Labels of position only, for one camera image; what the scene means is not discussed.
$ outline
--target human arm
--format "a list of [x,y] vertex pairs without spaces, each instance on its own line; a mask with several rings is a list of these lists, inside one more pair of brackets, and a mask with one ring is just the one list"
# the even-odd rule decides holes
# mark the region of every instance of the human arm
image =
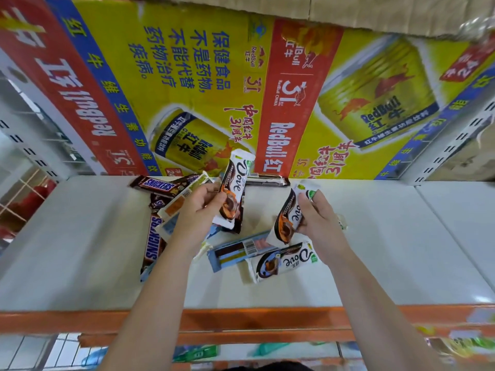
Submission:
[[98,371],[170,369],[184,308],[189,265],[226,199],[225,193],[215,191],[218,191],[217,185],[201,185],[184,202],[170,242]]
[[444,365],[408,323],[368,268],[356,256],[321,191],[312,203],[298,197],[304,216],[299,232],[313,241],[330,268],[369,371],[440,371]]

